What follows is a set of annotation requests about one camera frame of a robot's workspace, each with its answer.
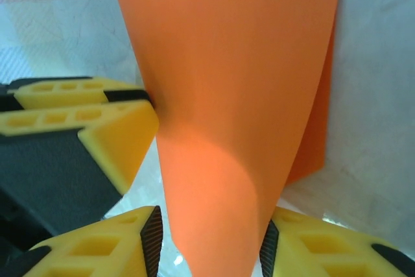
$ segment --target yellow foam block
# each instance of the yellow foam block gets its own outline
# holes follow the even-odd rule
[[[107,78],[44,80],[8,90],[26,110],[106,103],[106,90],[136,90],[137,86]]]
[[[121,193],[130,188],[158,130],[157,115],[148,101],[126,103],[126,107],[126,114],[78,134],[101,169],[110,173],[108,178]]]
[[[383,239],[283,208],[272,216],[260,259],[264,277],[405,277],[410,263]]]
[[[24,277],[156,277],[160,207],[143,207],[37,244],[52,250]]]

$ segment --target orange sheet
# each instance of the orange sheet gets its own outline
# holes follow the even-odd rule
[[[331,31],[326,60],[324,61],[314,104],[296,158],[292,164],[287,184],[310,175],[324,166],[334,45],[335,24],[333,24],[333,30]]]
[[[302,140],[337,0],[119,0],[193,276],[250,276]]]

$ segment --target yellow gripper pad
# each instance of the yellow gripper pad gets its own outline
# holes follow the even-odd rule
[[[415,277],[386,241],[276,208],[261,247],[264,277]]]
[[[148,94],[124,82],[37,78],[0,86],[0,197],[9,226],[57,235],[98,221],[131,186],[157,129]]]
[[[143,207],[45,240],[0,277],[157,277],[160,207]]]

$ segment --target black plastic part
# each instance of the black plastic part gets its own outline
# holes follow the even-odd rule
[[[157,277],[161,242],[163,241],[163,221],[159,206],[154,207],[140,232],[140,236],[147,276]]]
[[[277,256],[279,232],[277,226],[271,220],[268,224],[265,237],[259,251],[259,261],[261,262],[262,275],[272,277],[274,274],[275,259]]]
[[[99,221],[121,199],[79,130],[0,136],[0,188],[52,235]]]
[[[415,261],[399,250],[379,243],[374,243],[372,248],[385,260],[401,271],[407,277],[415,277]]]
[[[18,250],[26,251],[50,237],[51,234],[28,211],[0,189],[0,238]]]
[[[146,100],[151,102],[150,95],[145,90],[134,89],[134,90],[110,90],[104,91],[108,102],[121,102],[121,101],[137,101]]]
[[[5,267],[0,268],[0,277],[23,277],[51,250],[50,247],[43,246],[20,255],[18,258],[8,262]]]
[[[16,248],[10,241],[0,237],[0,267],[5,266],[9,261],[17,258],[22,251]]]
[[[0,84],[0,96],[7,94],[8,84]]]
[[[12,93],[0,94],[0,113],[22,109],[22,105],[20,105],[19,101],[14,98],[14,95]]]

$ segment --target orange paper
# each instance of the orange paper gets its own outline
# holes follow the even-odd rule
[[[320,83],[337,0],[119,0],[160,117],[193,276],[250,276]]]
[[[323,72],[314,98],[313,108],[297,155],[291,167],[287,183],[295,182],[323,168],[326,155],[327,122],[329,118],[329,98],[331,82],[331,66],[335,44],[335,24],[324,61]]]

